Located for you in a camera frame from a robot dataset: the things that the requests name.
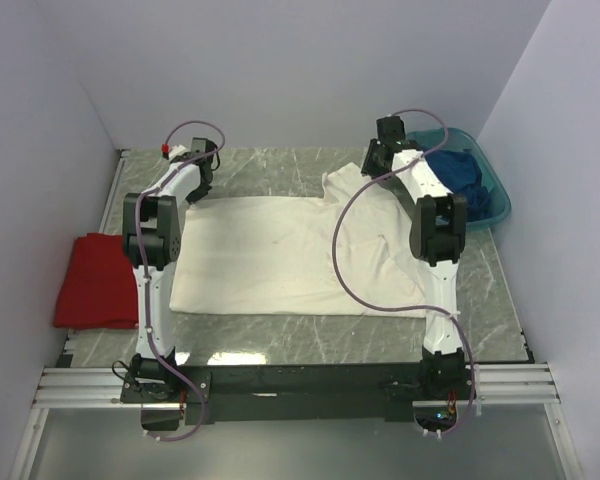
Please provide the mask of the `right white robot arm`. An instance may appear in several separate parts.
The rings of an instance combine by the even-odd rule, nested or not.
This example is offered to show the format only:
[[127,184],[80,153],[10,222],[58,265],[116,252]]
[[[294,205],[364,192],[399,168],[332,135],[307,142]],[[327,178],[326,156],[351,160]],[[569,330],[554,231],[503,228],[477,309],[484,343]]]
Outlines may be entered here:
[[465,385],[465,348],[455,321],[457,273],[465,247],[467,202],[444,186],[396,115],[376,121],[361,172],[396,192],[411,226],[409,249],[424,289],[426,326],[419,387],[432,399]]

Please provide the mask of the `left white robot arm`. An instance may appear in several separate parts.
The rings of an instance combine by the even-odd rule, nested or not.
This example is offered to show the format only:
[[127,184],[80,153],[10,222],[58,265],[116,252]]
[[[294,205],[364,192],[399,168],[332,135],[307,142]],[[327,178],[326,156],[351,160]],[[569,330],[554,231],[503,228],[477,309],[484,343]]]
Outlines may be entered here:
[[190,147],[165,145],[167,172],[141,193],[123,200],[123,252],[132,265],[138,295],[138,339],[131,379],[144,381],[156,401],[173,399],[180,388],[170,295],[182,247],[179,209],[212,189],[219,147],[193,138]]

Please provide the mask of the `white t shirt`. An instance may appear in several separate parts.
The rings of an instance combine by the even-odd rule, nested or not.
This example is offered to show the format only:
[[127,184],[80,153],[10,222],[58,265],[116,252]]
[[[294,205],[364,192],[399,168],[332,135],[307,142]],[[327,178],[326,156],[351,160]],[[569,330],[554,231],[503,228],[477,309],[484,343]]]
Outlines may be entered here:
[[185,215],[170,308],[187,314],[393,315],[424,301],[411,221],[352,163],[322,177],[317,197],[205,199]]

